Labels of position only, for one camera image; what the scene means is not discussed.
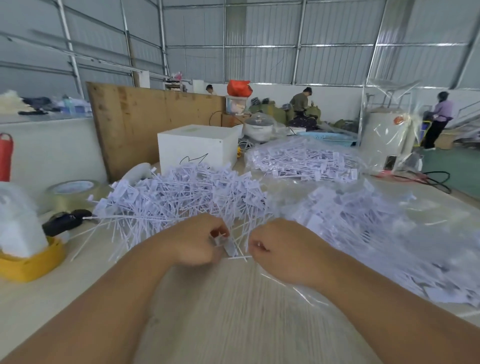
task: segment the red plastic bag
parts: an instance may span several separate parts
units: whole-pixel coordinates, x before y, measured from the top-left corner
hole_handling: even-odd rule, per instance
[[[13,138],[10,134],[0,133],[0,181],[10,182],[12,166]]]
[[[227,93],[230,96],[250,97],[253,90],[249,86],[250,81],[230,80],[227,85]]]

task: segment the left hand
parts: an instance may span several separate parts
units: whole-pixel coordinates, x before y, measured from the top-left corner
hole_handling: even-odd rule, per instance
[[[210,241],[210,235],[216,237],[219,234],[230,235],[223,220],[210,214],[200,214],[152,238],[156,240],[154,243],[161,244],[162,253],[168,254],[173,264],[199,266],[220,260],[223,247],[215,247]]]

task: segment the tape roll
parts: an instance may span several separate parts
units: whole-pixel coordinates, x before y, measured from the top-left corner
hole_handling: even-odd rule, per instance
[[[91,209],[93,204],[87,198],[92,194],[96,199],[99,188],[98,181],[77,180],[50,186],[46,193],[52,200],[54,212],[72,212],[80,208]]]

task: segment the green floor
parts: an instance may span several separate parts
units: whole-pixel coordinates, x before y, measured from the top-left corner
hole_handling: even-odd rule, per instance
[[[451,174],[446,183],[448,187],[480,199],[480,150],[457,146],[421,153],[424,155],[422,172],[447,171]]]

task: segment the person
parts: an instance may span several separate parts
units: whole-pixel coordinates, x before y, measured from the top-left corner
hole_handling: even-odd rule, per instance
[[[212,85],[207,85],[207,88],[206,88],[207,92],[211,95],[216,95],[216,92],[213,90],[213,86]]]
[[[307,87],[303,90],[303,92],[300,92],[299,94],[296,94],[292,100],[290,101],[290,104],[292,105],[293,111],[295,112],[295,116],[305,116],[305,110],[308,107],[308,96],[312,95],[312,88]]]
[[[162,277],[173,265],[219,261],[221,247],[209,242],[218,234],[229,234],[223,220],[201,214],[146,239],[1,364],[129,363]],[[254,229],[249,252],[279,280],[326,296],[384,364],[478,363],[480,328],[403,289],[294,221],[276,219]]]
[[[435,150],[435,141],[438,139],[448,122],[452,120],[453,102],[448,100],[448,92],[442,91],[437,95],[438,104],[430,113],[432,124],[423,139],[424,150]]]

